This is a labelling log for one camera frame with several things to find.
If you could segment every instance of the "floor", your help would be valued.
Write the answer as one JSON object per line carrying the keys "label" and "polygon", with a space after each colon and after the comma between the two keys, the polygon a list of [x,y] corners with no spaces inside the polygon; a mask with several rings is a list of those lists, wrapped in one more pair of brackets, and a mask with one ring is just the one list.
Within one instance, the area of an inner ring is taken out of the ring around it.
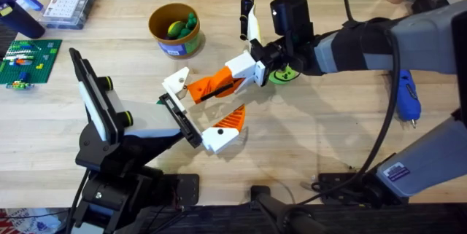
{"label": "floor", "polygon": [[[461,234],[467,233],[467,204],[421,204],[383,210],[347,206],[307,206],[315,219],[339,233],[360,234]],[[159,208],[154,208],[140,233],[151,233],[173,216],[159,214],[150,231],[147,226]],[[260,211],[247,206],[204,207],[158,233],[272,233]]]}

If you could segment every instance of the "label sticker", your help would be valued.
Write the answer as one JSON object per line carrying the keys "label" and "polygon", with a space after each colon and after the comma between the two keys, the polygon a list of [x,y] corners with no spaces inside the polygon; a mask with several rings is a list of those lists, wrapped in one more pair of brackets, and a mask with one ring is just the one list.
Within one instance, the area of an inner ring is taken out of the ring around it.
{"label": "label sticker", "polygon": [[194,51],[199,46],[200,38],[197,33],[190,41],[184,44],[163,44],[159,43],[161,49],[169,55],[186,55]]}
{"label": "label sticker", "polygon": [[163,44],[159,42],[159,46],[161,49],[169,55],[186,55],[187,51],[185,50],[185,46],[183,44]]}
{"label": "label sticker", "polygon": [[383,174],[386,175],[390,181],[394,182],[410,174],[410,171],[408,168],[402,165],[402,163],[397,162],[396,164],[383,171]]}

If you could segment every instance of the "gray robot arm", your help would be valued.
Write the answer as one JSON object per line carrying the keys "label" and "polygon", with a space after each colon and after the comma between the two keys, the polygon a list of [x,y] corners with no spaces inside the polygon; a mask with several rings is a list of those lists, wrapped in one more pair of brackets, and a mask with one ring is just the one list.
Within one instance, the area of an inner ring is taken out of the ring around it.
{"label": "gray robot arm", "polygon": [[[384,188],[381,192],[390,193],[395,198],[408,198],[433,185],[467,174],[467,119],[462,111],[467,96],[463,77],[464,60],[467,58],[464,34],[467,32],[467,1],[389,23],[392,25],[386,25],[387,29],[398,40],[402,69],[457,74],[460,90],[461,109],[369,172],[377,179],[377,183],[372,182],[372,188]],[[363,23],[347,29],[358,33],[344,35],[346,39],[338,40],[342,30],[321,39],[314,48],[321,72],[392,70],[393,56],[384,45],[365,47],[366,36],[371,35],[366,30],[371,31],[371,27]],[[355,44],[360,45],[357,52],[349,48]],[[336,49],[348,52],[349,61],[343,61],[345,55]]]}

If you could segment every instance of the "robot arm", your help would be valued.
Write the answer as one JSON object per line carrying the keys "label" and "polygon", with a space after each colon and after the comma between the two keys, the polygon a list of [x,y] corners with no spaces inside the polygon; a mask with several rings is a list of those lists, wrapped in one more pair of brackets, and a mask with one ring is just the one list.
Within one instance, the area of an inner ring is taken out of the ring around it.
{"label": "robot arm", "polygon": [[[467,56],[463,44],[467,39],[467,1],[397,20],[374,18],[344,24],[343,29],[320,36],[310,34],[313,25],[309,22],[306,0],[275,0],[271,13],[276,33],[282,37],[266,46],[256,39],[250,40],[250,54],[244,52],[225,64],[232,82],[238,78],[242,86],[252,83],[264,86],[272,71],[286,65],[306,75],[392,70],[394,51],[387,38],[390,34],[398,42],[402,69],[457,74],[462,106],[466,102],[466,81],[462,75],[466,67],[462,59]],[[242,86],[234,85],[218,96],[238,91]],[[190,88],[189,91],[195,101],[200,101],[202,96],[195,95]],[[457,110],[430,133],[368,172],[363,185],[358,186],[359,191],[365,192],[364,199],[358,202],[373,207],[400,203],[401,199],[428,187],[466,174],[466,120],[465,114]]]}

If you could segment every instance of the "toy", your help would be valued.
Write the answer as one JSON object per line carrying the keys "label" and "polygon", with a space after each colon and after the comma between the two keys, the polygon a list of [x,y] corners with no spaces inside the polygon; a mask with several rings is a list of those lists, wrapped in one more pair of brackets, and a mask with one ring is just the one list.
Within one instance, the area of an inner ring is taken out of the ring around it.
{"label": "toy", "polygon": [[26,82],[28,80],[28,73],[26,72],[20,72],[20,75],[18,77],[18,80],[15,80],[11,84],[7,84],[7,88],[12,88],[14,90],[25,90],[29,88],[33,88],[34,85]]}
{"label": "toy", "polygon": [[177,36],[180,35],[180,32],[182,29],[184,29],[186,26],[186,23],[183,23],[182,21],[177,21],[173,22],[170,26],[169,29],[167,30],[167,36],[170,39],[175,39]]}
{"label": "toy", "polygon": [[13,41],[0,58],[0,84],[13,84],[20,72],[28,74],[27,83],[46,83],[60,45],[61,40]]}
{"label": "toy", "polygon": [[188,15],[187,23],[183,23],[182,21],[173,22],[169,29],[167,30],[167,37],[170,40],[181,39],[188,34],[196,27],[198,20],[194,13],[190,12]]}
{"label": "toy", "polygon": [[198,20],[196,19],[196,16],[194,13],[190,12],[188,15],[188,22],[187,22],[187,28],[190,30],[193,30],[197,24]]}

